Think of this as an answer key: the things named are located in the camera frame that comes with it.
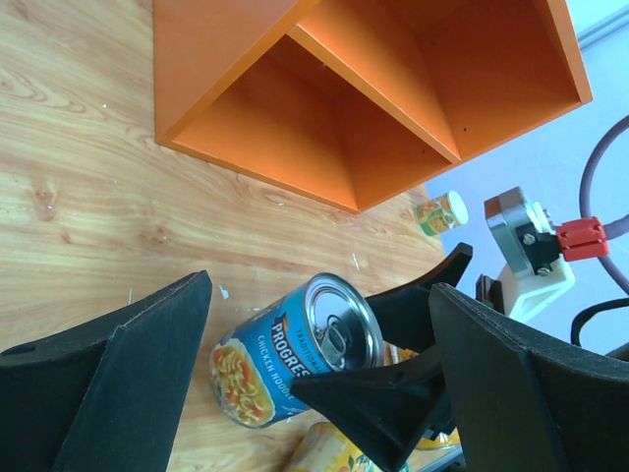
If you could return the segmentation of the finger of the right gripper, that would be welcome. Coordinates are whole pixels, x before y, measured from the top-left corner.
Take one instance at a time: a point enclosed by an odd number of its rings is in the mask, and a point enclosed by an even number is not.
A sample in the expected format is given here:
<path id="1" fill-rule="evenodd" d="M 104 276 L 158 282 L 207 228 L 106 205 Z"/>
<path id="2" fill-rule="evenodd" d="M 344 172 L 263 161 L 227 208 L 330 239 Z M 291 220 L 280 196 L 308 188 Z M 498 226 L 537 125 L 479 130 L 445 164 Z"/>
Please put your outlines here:
<path id="1" fill-rule="evenodd" d="M 400 470 L 426 431 L 447 431 L 447 390 L 437 357 L 298 378 L 290 391 L 383 471 Z"/>
<path id="2" fill-rule="evenodd" d="M 367 297 L 383 339 L 422 353 L 434 345 L 429 294 L 438 283 L 456 287 L 473 257 L 473 248 L 459 243 L 435 268 L 420 277 Z"/>

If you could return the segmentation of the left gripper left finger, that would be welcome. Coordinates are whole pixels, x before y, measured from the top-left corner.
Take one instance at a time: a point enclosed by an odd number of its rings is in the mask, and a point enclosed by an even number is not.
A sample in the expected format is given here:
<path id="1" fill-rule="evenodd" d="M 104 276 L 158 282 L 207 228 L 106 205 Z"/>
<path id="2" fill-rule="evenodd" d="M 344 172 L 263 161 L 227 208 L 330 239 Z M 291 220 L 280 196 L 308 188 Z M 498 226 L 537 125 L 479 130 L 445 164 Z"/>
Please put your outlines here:
<path id="1" fill-rule="evenodd" d="M 191 273 L 138 302 L 1 355 L 5 471 L 163 471 L 207 321 Z"/>

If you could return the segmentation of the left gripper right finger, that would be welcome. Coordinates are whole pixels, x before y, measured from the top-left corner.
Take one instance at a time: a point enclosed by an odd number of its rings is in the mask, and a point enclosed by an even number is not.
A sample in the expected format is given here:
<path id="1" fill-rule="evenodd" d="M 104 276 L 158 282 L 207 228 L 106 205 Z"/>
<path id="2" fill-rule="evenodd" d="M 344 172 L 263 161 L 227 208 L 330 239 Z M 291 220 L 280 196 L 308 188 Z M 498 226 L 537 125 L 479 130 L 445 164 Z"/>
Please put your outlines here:
<path id="1" fill-rule="evenodd" d="M 469 470 L 627 470 L 627 362 L 445 283 L 431 289 L 429 311 Z"/>

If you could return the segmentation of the blue soup can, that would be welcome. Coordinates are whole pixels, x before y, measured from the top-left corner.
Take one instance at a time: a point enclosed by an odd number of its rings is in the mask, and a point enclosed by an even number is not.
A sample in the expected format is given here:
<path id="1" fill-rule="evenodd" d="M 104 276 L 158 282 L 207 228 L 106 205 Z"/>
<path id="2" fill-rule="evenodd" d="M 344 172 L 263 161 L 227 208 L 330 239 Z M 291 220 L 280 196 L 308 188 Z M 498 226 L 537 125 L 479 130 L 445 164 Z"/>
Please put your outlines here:
<path id="1" fill-rule="evenodd" d="M 210 386 L 230 419 L 263 428 L 308 410 L 290 391 L 294 380 L 383 363 L 384 340 L 368 302 L 323 272 L 217 342 Z"/>

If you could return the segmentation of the white lid yellow jar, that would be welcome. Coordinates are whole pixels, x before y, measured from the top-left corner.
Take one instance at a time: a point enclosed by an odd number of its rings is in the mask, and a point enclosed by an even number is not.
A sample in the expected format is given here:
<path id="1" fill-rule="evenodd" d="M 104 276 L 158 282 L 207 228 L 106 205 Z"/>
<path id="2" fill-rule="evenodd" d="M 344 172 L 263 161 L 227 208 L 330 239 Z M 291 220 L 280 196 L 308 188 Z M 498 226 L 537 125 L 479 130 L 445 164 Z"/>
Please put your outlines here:
<path id="1" fill-rule="evenodd" d="M 415 217 L 419 228 L 429 237 L 438 236 L 469 221 L 466 204 L 455 191 L 418 205 Z"/>

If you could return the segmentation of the tall yellow purple can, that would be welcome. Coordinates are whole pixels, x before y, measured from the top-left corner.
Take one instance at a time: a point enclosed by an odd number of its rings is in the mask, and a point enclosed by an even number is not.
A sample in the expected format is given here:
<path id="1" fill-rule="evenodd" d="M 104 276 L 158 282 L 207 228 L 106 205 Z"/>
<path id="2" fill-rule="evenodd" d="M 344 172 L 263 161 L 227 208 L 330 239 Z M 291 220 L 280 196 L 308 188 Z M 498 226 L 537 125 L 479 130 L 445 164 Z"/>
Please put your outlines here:
<path id="1" fill-rule="evenodd" d="M 392 365 L 402 361 L 406 361 L 418 356 L 418 353 L 405 348 L 400 348 L 388 342 L 385 343 L 385 347 L 388 349 L 385 355 L 385 364 Z M 439 433 L 434 434 L 431 431 L 426 431 L 423 437 L 416 445 L 418 450 L 440 450 L 447 449 L 460 444 L 460 437 L 457 429 L 454 429 L 450 434 Z"/>

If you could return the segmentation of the orange noodle cup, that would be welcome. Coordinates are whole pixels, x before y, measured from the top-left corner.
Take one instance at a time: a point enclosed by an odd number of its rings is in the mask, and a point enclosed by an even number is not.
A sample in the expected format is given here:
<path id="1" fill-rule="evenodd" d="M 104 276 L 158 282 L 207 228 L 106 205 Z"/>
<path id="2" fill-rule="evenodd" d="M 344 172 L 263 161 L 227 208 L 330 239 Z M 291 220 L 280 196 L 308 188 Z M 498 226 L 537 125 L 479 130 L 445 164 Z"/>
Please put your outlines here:
<path id="1" fill-rule="evenodd" d="M 284 471 L 372 472 L 380 468 L 333 424 L 319 422 L 309 428 Z"/>

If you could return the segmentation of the orange wooden shelf cabinet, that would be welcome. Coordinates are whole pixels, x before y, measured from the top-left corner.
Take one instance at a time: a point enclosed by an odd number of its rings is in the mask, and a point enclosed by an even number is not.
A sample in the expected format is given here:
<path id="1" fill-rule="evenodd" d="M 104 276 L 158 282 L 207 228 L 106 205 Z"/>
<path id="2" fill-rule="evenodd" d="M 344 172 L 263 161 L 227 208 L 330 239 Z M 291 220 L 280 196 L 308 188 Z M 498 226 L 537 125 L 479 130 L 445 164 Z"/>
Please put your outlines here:
<path id="1" fill-rule="evenodd" d="M 563 1 L 157 1 L 163 146 L 360 212 L 593 95 Z"/>

